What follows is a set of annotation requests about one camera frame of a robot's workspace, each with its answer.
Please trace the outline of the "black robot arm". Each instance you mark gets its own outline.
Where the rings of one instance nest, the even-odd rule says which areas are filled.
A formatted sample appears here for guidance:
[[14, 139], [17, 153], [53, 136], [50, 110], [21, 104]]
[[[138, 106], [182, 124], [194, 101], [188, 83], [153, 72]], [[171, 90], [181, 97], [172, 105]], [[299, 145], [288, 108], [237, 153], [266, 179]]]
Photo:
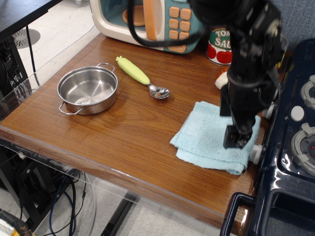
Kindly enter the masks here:
[[221, 89], [220, 115], [232, 117], [223, 146], [243, 148], [252, 136], [257, 113], [268, 108], [280, 89], [282, 60], [280, 11], [268, 0], [193, 0], [197, 18], [210, 28], [230, 32], [232, 62]]

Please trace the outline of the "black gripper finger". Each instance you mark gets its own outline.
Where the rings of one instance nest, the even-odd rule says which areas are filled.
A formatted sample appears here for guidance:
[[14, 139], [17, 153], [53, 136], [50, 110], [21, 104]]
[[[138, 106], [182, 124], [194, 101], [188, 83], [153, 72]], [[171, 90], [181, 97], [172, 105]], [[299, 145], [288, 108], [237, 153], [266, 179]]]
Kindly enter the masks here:
[[226, 127], [226, 131], [225, 131], [225, 135], [224, 135], [223, 147], [224, 148], [236, 148], [237, 147], [237, 138], [238, 138], [237, 128], [233, 125], [228, 125]]
[[238, 135], [238, 137], [236, 140], [236, 147], [242, 149], [248, 143], [248, 141], [251, 139], [252, 132], [249, 132], [247, 134], [237, 133], [237, 135]]

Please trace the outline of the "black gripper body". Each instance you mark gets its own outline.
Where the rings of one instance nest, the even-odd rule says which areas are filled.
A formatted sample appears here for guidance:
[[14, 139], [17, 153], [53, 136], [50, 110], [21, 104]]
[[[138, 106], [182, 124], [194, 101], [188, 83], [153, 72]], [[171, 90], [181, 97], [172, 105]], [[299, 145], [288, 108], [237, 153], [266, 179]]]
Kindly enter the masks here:
[[220, 115], [232, 117], [237, 133], [250, 137], [256, 114], [271, 105], [279, 90], [278, 81], [240, 85], [228, 82], [221, 88]]

